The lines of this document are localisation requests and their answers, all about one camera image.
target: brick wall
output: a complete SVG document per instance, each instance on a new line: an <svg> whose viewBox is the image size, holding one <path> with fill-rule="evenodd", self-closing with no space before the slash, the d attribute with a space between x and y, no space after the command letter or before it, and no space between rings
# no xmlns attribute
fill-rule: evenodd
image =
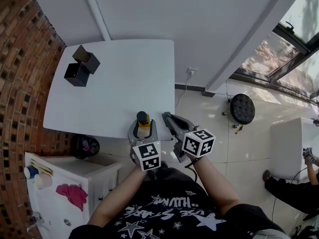
<svg viewBox="0 0 319 239"><path fill-rule="evenodd" d="M42 126L64 48L35 0L0 0L0 239L30 238L24 152L67 152L70 134Z"/></svg>

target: black box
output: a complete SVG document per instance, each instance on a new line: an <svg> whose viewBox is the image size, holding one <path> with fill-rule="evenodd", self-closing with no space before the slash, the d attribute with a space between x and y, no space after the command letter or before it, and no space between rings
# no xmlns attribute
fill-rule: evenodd
<svg viewBox="0 0 319 239"><path fill-rule="evenodd" d="M78 47L72 57L76 62L81 63L91 74L94 74L100 65L100 61L94 56L94 54L87 52L82 45Z"/></svg>
<svg viewBox="0 0 319 239"><path fill-rule="evenodd" d="M69 64L66 69L64 78L76 87L85 87L88 82L90 73L83 67L82 64Z"/></svg>

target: brown shoe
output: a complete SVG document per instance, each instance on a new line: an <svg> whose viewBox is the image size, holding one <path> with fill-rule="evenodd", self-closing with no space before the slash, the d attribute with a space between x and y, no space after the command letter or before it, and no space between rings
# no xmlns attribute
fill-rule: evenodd
<svg viewBox="0 0 319 239"><path fill-rule="evenodd" d="M269 170L266 170L264 173L263 173L263 181L266 182L270 179L271 177L271 173Z"/></svg>

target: t-shirt sleeve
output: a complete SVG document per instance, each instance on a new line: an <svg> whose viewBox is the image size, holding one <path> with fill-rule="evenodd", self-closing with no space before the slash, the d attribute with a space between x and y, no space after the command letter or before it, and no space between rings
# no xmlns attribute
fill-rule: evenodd
<svg viewBox="0 0 319 239"><path fill-rule="evenodd" d="M69 239L99 239L103 236L103 228L95 225L83 225L72 230Z"/></svg>
<svg viewBox="0 0 319 239"><path fill-rule="evenodd" d="M284 233L280 226L273 223L260 207L240 204L226 213L226 219L247 232L274 229Z"/></svg>

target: white pipe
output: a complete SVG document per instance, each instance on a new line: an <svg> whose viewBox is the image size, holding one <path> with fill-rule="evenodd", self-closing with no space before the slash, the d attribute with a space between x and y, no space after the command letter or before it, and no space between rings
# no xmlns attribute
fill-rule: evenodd
<svg viewBox="0 0 319 239"><path fill-rule="evenodd" d="M87 0L90 8L91 8L91 11L93 13L93 16L95 18L95 21L98 25L98 28L99 30L101 31L101 34L103 36L103 39L105 41L110 41L111 38L110 38L110 35L109 35L109 32L106 28L106 24L102 18L102 15L101 15L101 12L100 12L100 9L99 9L99 6L98 4L96 3L96 0Z"/></svg>

